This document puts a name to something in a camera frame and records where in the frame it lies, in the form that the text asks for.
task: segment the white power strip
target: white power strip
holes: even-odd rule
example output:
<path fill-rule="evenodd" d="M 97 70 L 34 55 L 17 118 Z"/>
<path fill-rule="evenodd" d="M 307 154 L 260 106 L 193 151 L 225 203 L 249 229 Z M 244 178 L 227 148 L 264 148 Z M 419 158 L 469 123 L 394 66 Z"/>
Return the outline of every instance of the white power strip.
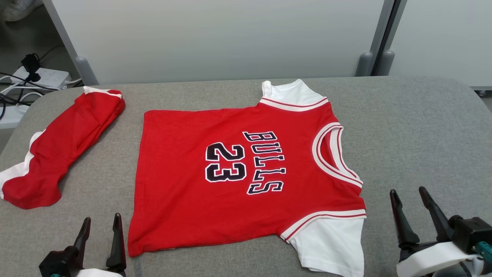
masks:
<path fill-rule="evenodd" d="M 59 89 L 64 89 L 66 88 L 66 81 L 69 82 L 72 80 L 72 76 L 66 71 L 60 71 L 60 70 L 54 70 L 54 69 L 44 69 L 40 68 L 36 71 L 36 73 L 39 74 L 41 79 L 37 82 L 32 82 L 34 84 L 44 86 L 44 87 L 56 87 Z M 19 67 L 17 71 L 13 74 L 16 77 L 26 79 L 29 76 L 29 73 L 26 71 L 24 67 Z M 18 83 L 21 82 L 21 85 L 23 84 L 21 80 L 16 79 L 14 77 L 10 78 L 11 83 Z M 33 85 L 27 83 L 26 86 L 34 87 Z"/>
<path fill-rule="evenodd" d="M 65 71 L 59 71 L 59 70 L 53 70 L 53 69 L 44 69 L 40 68 L 36 71 L 36 73 L 39 74 L 41 79 L 37 82 L 32 82 L 34 84 L 38 84 L 40 86 L 44 87 L 55 87 L 59 89 L 65 89 L 67 88 L 67 85 L 65 82 L 69 82 L 72 80 L 72 77 L 68 72 Z M 29 76 L 29 73 L 27 73 L 26 69 L 24 67 L 20 67 L 15 71 L 13 74 L 16 77 L 26 79 Z M 5 78 L 0 80 L 1 82 L 5 83 L 19 83 L 19 86 L 22 86 L 24 84 L 23 81 L 16 79 L 14 77 L 10 78 Z M 35 87 L 34 85 L 31 85 L 29 83 L 26 84 L 26 86 L 30 87 Z M 29 107 L 28 106 L 20 106 L 22 110 L 27 110 Z M 21 120 L 22 116 L 24 114 L 18 110 L 16 106 L 10 106 L 5 109 L 5 115 L 3 118 L 0 120 L 0 129 L 8 129 L 8 128 L 15 128 L 17 127 L 17 124 Z"/>

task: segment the jersey number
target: jersey number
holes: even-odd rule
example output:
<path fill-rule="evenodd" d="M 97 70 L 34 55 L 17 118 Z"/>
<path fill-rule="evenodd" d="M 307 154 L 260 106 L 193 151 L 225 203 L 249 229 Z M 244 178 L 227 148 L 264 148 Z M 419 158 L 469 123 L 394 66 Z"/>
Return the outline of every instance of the jersey number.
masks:
<path fill-rule="evenodd" d="M 207 147 L 205 153 L 207 161 L 218 162 L 220 157 L 226 161 L 239 161 L 245 157 L 245 150 L 241 145 L 233 145 L 232 152 L 229 152 L 221 142 L 216 142 Z M 246 178 L 246 165 L 233 163 L 232 169 L 221 169 L 220 164 L 212 163 L 205 168 L 205 178 L 211 183 L 243 180 Z"/>

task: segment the white partition panel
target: white partition panel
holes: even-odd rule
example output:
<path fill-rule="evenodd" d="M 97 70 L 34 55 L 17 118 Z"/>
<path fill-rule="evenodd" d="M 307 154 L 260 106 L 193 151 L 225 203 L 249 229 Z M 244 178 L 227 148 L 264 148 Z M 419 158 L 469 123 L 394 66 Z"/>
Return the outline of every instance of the white partition panel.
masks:
<path fill-rule="evenodd" d="M 353 76 L 384 0 L 52 0 L 99 83 Z"/>
<path fill-rule="evenodd" d="M 492 86 L 491 10 L 491 0 L 408 0 L 389 47 L 395 52 L 390 75 Z"/>

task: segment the white striped trim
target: white striped trim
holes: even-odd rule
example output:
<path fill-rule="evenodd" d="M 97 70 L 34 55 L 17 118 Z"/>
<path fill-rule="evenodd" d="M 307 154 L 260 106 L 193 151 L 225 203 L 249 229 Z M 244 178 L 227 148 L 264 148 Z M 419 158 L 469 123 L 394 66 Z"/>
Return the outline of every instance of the white striped trim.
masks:
<path fill-rule="evenodd" d="M 345 211 L 318 211 L 311 214 L 306 215 L 305 217 L 298 220 L 296 223 L 292 224 L 287 230 L 283 231 L 280 237 L 286 242 L 290 242 L 290 240 L 298 234 L 305 226 L 307 226 L 310 222 L 319 219 L 319 218 L 331 218 L 331 219 L 340 219 L 340 220 L 348 220 L 348 219 L 356 219 L 356 218 L 366 218 L 366 210 L 364 209 L 355 209 L 355 210 L 345 210 Z"/>
<path fill-rule="evenodd" d="M 323 138 L 326 136 L 327 133 L 333 130 L 339 130 L 338 132 L 336 132 L 336 138 L 334 138 L 333 140 L 331 139 L 332 137 L 330 135 L 330 150 L 333 155 L 333 160 L 335 161 L 335 164 L 337 166 L 341 165 L 341 167 L 338 168 L 335 168 L 328 162 L 326 162 L 321 155 L 321 143 L 323 141 Z M 345 162 L 343 161 L 343 158 L 341 157 L 341 142 L 339 141 L 339 139 L 342 130 L 343 126 L 340 123 L 333 122 L 326 125 L 318 132 L 312 144 L 312 155 L 314 161 L 321 170 L 326 172 L 326 174 L 342 181 L 354 184 L 358 187 L 362 187 L 363 182 L 359 179 L 359 176 L 357 176 L 357 174 L 355 174 L 352 170 L 348 169 Z"/>
<path fill-rule="evenodd" d="M 118 98 L 122 98 L 122 95 L 121 94 L 114 94 L 114 93 L 109 93 L 110 89 L 96 89 L 96 88 L 93 88 L 93 87 L 86 87 L 84 86 L 84 94 L 88 94 L 88 93 L 93 93 L 93 92 L 100 92 L 100 93 L 105 93 L 107 95 L 112 95 L 112 96 L 116 96 Z"/>
<path fill-rule="evenodd" d="M 276 107 L 279 109 L 289 110 L 289 111 L 306 111 L 306 110 L 320 107 L 320 106 L 322 106 L 328 102 L 329 101 L 328 101 L 328 99 L 326 99 L 326 97 L 324 97 L 321 101 L 319 101 L 317 103 L 310 104 L 310 105 L 292 105 L 292 104 L 288 104 L 288 103 L 282 103 L 282 102 L 277 101 L 277 100 L 269 99 L 266 97 L 263 97 L 260 100 L 260 103 L 263 103 L 263 104 L 266 104 L 266 105 L 269 105 L 272 107 Z"/>
<path fill-rule="evenodd" d="M 34 158 L 34 155 L 31 153 L 31 146 L 34 143 L 34 141 L 38 137 L 40 137 L 41 134 L 44 133 L 44 131 L 46 131 L 46 129 L 44 129 L 42 132 L 36 132 L 36 133 L 34 133 L 34 135 L 32 135 L 31 140 L 29 142 L 29 151 L 26 154 L 26 157 L 24 158 L 23 162 L 16 164 L 16 165 L 12 166 L 11 168 L 0 172 L 0 198 L 3 199 L 2 188 L 3 188 L 3 185 L 7 181 L 9 181 L 13 178 L 26 176 L 26 174 L 29 173 L 29 164 L 31 163 L 31 160 Z"/>

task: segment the white sleeve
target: white sleeve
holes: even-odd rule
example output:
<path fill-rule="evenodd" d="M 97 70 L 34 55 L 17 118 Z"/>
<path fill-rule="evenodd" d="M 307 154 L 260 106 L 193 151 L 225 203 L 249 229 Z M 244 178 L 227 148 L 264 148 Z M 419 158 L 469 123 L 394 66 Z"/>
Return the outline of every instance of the white sleeve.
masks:
<path fill-rule="evenodd" d="M 290 239 L 301 265 L 311 271 L 344 277 L 364 276 L 361 246 L 363 218 L 319 218 Z"/>

